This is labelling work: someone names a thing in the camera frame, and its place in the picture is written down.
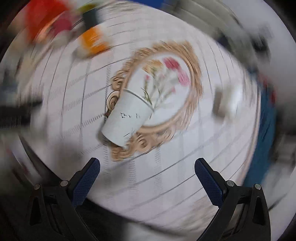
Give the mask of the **white paper cup with drawing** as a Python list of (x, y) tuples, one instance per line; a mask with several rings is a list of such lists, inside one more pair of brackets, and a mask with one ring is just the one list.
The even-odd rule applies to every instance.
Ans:
[(152, 105), (143, 97), (124, 89), (101, 132), (113, 144), (124, 147), (153, 112)]

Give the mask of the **orange labelled white plastic cup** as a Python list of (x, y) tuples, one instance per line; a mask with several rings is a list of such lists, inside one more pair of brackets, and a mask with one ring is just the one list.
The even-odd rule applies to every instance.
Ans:
[(112, 47), (111, 39), (103, 25), (96, 25), (86, 30), (78, 37), (78, 43), (76, 55), (82, 59), (97, 55)]

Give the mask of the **red ripple paper cup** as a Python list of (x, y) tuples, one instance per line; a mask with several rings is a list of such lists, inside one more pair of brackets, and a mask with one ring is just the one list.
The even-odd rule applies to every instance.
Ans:
[(69, 37), (72, 30), (72, 16), (68, 12), (63, 12), (58, 18), (53, 22), (50, 33), (53, 38), (58, 36)]

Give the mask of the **dark green paper cup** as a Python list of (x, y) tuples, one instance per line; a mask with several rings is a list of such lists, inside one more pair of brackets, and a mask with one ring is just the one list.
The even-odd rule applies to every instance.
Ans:
[(82, 15), (85, 30), (89, 30), (100, 23), (97, 4), (85, 4), (79, 8), (79, 11)]

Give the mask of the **floral patterned tablecloth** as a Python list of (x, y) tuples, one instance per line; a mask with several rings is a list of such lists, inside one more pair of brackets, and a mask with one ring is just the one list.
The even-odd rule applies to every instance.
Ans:
[[(194, 173), (203, 157), (241, 184), (255, 149), (260, 91), (228, 51), (188, 23), (143, 4), (110, 3), (98, 11), (112, 47), (81, 59), (74, 38), (26, 58), (18, 98), (43, 104), (26, 134), (44, 163), (68, 178), (89, 158), (102, 164), (89, 199), (122, 217), (170, 232), (201, 232), (216, 212)], [(215, 89), (242, 84), (233, 120), (212, 112)], [(154, 112), (119, 147), (101, 132), (121, 92)]]

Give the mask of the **red plastic bag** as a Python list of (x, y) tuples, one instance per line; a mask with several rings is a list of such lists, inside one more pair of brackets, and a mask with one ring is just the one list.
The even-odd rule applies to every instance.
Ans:
[(25, 11), (29, 40), (33, 43), (42, 43), (52, 38), (50, 30), (53, 22), (63, 12), (71, 15), (71, 10), (70, 1), (30, 1)]

